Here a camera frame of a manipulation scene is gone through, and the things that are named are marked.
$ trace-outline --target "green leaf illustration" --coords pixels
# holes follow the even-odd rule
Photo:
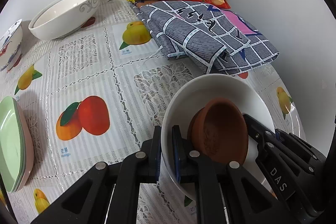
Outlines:
[[[42,76],[42,73],[38,72],[37,70],[34,70],[33,72],[33,80],[37,79]]]
[[[60,121],[60,126],[66,125],[72,118],[73,114],[75,113],[77,107],[79,106],[80,102],[74,102],[71,105],[67,107],[67,109],[64,111],[61,121]]]
[[[19,87],[18,86],[16,86],[16,89],[15,89],[15,92],[14,92],[14,95],[19,91],[20,89],[19,89]]]
[[[187,207],[193,200],[188,198],[186,195],[184,196],[184,206]]]
[[[124,49],[124,48],[126,48],[126,47],[128,47],[128,46],[129,46],[129,44],[123,42],[123,43],[120,45],[119,50],[122,50],[122,49]]]

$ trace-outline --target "white ceramic bowl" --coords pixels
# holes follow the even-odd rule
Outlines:
[[[180,185],[175,176],[174,158],[171,140],[171,128],[179,125],[182,138],[187,138],[189,123],[193,116],[215,97],[231,100],[242,113],[249,114],[272,132],[272,117],[260,96],[246,83],[238,78],[210,74],[197,77],[185,84],[172,98],[162,122],[161,147],[162,157],[169,175],[176,186],[189,198],[195,200],[194,184]],[[255,163],[258,156],[257,143],[249,137],[249,148],[244,167],[263,183],[265,177]]]
[[[15,22],[0,38],[0,71],[10,70],[21,54],[22,19]]]
[[[41,40],[65,36],[81,27],[99,3],[100,0],[55,0],[32,19],[28,28]]]

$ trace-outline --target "green plate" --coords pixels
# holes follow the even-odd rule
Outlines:
[[[15,101],[14,98],[13,102],[14,102],[14,108],[15,108],[15,114],[16,114],[16,120],[17,120],[17,124],[19,126],[19,131],[20,131],[20,140],[21,140],[21,146],[23,147],[23,152],[22,152],[22,165],[20,166],[20,171],[19,171],[19,176],[17,177],[17,180],[15,182],[15,186],[13,191],[15,192],[22,180],[23,174],[25,173],[25,169],[26,169],[26,140],[25,140],[25,133],[23,131],[23,127],[22,127],[22,123],[21,123],[21,118],[20,118],[20,113],[19,110],[17,108],[17,102]]]
[[[20,137],[13,98],[0,103],[0,172],[8,192],[15,188],[23,165],[23,143]]]

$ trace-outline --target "clay pot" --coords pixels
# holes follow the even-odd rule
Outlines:
[[[238,107],[222,97],[211,100],[189,125],[194,148],[212,160],[243,164],[248,150],[245,120]]]

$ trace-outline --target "folded cloth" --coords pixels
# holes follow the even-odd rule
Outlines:
[[[131,6],[163,54],[174,59],[188,56],[204,73],[236,75],[278,57],[277,49],[254,26],[230,10],[182,0]]]

